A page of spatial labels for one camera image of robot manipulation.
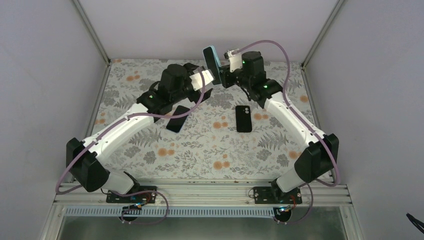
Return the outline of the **black phone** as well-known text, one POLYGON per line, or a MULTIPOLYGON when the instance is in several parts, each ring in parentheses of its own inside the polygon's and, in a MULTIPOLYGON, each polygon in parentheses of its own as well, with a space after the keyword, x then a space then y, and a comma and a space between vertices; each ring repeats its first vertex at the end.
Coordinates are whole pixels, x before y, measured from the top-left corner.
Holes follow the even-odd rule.
MULTIPOLYGON (((188 107, 179 105, 177 106, 177 108, 175 109, 173 115, 182 115, 185 114, 186 112, 188 112, 190 109, 188 107)), ((166 125, 166 129, 173 132, 173 133, 179 133, 187 119, 187 115, 183 116, 183 117, 179 117, 179 118, 171 118, 168 122, 168 124, 166 125)))

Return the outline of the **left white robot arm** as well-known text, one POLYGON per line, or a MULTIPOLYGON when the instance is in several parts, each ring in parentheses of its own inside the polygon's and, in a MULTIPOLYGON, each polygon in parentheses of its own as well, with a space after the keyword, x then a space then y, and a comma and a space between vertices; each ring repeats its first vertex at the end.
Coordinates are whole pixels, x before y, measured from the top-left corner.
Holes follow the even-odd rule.
POLYGON ((119 118, 83 140, 72 138, 66 144, 67 173, 87 192, 106 189, 131 203, 139 197, 138 181, 125 171, 109 170, 104 162, 136 133, 159 119, 186 117, 211 90, 206 86, 215 77, 209 69, 192 63, 170 64, 136 102, 119 118))

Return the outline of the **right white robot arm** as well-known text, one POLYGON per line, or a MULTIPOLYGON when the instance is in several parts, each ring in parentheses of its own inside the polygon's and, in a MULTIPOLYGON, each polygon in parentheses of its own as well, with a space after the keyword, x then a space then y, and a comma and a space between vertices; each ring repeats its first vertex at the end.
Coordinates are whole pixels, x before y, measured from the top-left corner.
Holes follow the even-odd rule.
POLYGON ((250 100, 275 117, 303 148, 294 166, 271 182, 274 202, 284 203, 293 190, 317 180, 324 173, 337 170, 339 139, 312 124, 289 100, 286 89, 267 77, 264 59, 259 51, 224 54, 229 64, 218 67, 221 84, 244 90, 250 100))

